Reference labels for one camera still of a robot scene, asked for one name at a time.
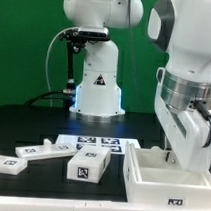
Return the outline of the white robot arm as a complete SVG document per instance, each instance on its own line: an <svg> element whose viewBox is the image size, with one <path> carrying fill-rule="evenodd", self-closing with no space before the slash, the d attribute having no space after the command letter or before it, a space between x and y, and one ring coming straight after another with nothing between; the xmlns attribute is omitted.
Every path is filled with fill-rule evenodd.
<svg viewBox="0 0 211 211"><path fill-rule="evenodd" d="M136 26L143 11L141 0L64 0L64 12L76 26L72 34L85 49L73 112L121 113L118 47L108 31ZM155 113L180 166L205 172L211 166L211 0L159 0L146 31L169 56L156 73Z"/></svg>

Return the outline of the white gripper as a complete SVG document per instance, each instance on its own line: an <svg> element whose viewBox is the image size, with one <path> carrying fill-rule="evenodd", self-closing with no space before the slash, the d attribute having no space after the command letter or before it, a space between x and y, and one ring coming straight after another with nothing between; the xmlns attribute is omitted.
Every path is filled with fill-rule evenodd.
<svg viewBox="0 0 211 211"><path fill-rule="evenodd" d="M206 173L211 166L211 144L204 147L209 123L197 110L171 113L159 94L156 94L154 110L181 168Z"/></svg>

